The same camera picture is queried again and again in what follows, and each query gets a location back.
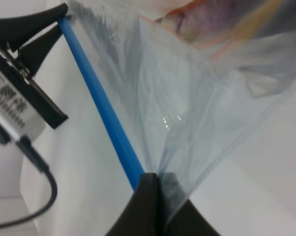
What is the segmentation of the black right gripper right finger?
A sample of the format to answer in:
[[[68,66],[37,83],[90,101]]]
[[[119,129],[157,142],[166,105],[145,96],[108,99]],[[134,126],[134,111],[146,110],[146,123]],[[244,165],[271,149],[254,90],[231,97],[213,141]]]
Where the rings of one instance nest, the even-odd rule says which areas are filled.
[[[174,173],[159,176],[159,222],[162,236],[218,236],[187,198]]]

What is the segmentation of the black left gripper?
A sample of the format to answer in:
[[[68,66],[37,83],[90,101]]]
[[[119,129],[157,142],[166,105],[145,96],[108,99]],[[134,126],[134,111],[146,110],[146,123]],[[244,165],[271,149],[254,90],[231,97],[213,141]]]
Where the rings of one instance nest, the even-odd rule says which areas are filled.
[[[9,80],[53,129],[63,124],[68,116],[34,81],[34,77],[62,36],[62,31],[56,25],[26,46],[23,45],[49,25],[64,18],[67,11],[67,4],[62,3],[35,14],[0,19],[0,60],[6,67],[4,70],[12,72]],[[17,51],[16,58],[9,53],[9,49]]]

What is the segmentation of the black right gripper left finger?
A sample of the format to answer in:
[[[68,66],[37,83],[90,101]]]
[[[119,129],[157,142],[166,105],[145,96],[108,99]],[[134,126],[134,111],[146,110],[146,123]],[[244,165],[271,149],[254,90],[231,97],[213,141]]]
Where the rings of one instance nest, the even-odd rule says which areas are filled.
[[[126,208],[107,232],[108,236],[160,236],[159,180],[155,173],[140,176],[139,183]]]

